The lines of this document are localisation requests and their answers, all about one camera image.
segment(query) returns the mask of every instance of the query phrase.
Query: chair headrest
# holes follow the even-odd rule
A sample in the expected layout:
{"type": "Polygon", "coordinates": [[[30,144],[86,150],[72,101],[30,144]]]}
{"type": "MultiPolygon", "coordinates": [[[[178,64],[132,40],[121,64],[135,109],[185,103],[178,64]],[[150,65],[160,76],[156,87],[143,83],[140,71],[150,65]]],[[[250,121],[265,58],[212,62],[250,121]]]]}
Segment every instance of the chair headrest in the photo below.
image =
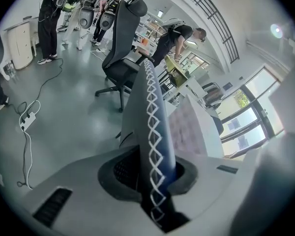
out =
{"type": "Polygon", "coordinates": [[[126,4],[128,10],[130,10],[134,15],[143,17],[148,12],[148,7],[143,0],[129,0],[126,4]]]}

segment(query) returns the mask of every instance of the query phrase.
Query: black metal railing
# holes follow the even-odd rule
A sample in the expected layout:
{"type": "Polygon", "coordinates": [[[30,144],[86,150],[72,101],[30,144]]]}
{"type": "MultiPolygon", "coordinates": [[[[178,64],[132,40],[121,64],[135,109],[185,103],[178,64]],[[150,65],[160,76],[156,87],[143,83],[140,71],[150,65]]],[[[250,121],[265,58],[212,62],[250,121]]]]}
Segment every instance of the black metal railing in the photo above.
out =
{"type": "Polygon", "coordinates": [[[232,33],[227,26],[221,13],[211,0],[191,0],[196,6],[199,6],[207,15],[207,19],[211,20],[221,36],[222,42],[225,45],[230,57],[231,63],[239,59],[238,50],[232,36],[232,33]]]}

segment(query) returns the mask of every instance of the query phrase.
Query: gray floor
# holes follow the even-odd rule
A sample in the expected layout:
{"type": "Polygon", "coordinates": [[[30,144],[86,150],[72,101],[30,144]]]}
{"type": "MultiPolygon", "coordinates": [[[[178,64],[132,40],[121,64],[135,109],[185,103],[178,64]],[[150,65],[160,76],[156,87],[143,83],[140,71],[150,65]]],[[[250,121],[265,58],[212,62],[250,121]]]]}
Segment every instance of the gray floor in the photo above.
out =
{"type": "MultiPolygon", "coordinates": [[[[39,101],[41,110],[28,133],[32,138],[33,168],[30,185],[36,186],[65,165],[78,159],[111,151],[118,147],[114,136],[121,130],[122,114],[118,92],[94,92],[111,86],[105,82],[102,61],[90,53],[95,48],[87,41],[82,51],[76,49],[78,33],[74,32],[69,45],[63,46],[58,34],[58,56],[63,58],[63,72],[44,86],[39,101]]],[[[40,49],[33,62],[20,71],[14,80],[1,81],[10,103],[31,103],[47,79],[59,72],[60,60],[37,65],[40,49]]],[[[96,53],[102,59],[103,53],[96,53]]],[[[19,116],[10,108],[0,111],[0,174],[4,192],[16,200],[29,189],[17,187],[24,181],[22,173],[25,137],[18,126],[19,116]]],[[[26,166],[30,165],[30,148],[26,166]]]]}

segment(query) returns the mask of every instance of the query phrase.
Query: shoe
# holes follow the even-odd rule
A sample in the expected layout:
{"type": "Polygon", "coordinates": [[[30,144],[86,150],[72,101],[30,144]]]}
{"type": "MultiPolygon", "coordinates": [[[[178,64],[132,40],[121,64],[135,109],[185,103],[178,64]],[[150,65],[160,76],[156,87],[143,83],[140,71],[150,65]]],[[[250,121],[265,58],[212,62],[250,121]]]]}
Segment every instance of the shoe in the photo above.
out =
{"type": "MultiPolygon", "coordinates": [[[[6,99],[5,103],[8,104],[8,102],[9,102],[9,97],[6,99]]],[[[2,105],[0,105],[0,110],[1,110],[2,108],[4,108],[4,106],[5,106],[6,104],[2,104],[2,105]]]]}
{"type": "Polygon", "coordinates": [[[39,65],[43,65],[43,64],[49,63],[49,62],[51,62],[51,61],[53,61],[53,60],[50,59],[50,58],[41,59],[41,60],[39,60],[39,61],[37,62],[37,64],[39,64],[39,65]]]}

